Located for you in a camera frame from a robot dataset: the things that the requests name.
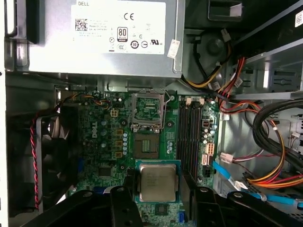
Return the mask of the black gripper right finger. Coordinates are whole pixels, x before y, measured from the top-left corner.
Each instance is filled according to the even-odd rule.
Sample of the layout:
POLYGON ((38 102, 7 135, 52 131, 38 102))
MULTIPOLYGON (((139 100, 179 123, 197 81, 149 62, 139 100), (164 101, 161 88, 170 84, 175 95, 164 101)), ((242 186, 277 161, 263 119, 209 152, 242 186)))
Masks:
POLYGON ((301 227, 302 222, 246 192, 226 198, 197 186, 188 171, 181 173, 181 200, 188 220, 197 227, 301 227))

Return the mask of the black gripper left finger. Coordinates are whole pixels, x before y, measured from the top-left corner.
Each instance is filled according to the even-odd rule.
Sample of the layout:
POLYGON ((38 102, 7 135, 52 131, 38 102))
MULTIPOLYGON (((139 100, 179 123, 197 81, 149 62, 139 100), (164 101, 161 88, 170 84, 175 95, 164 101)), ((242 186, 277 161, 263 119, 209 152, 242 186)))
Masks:
POLYGON ((141 227, 133 200, 138 172, 127 169, 123 185, 108 193, 79 191, 25 223, 25 227, 141 227))

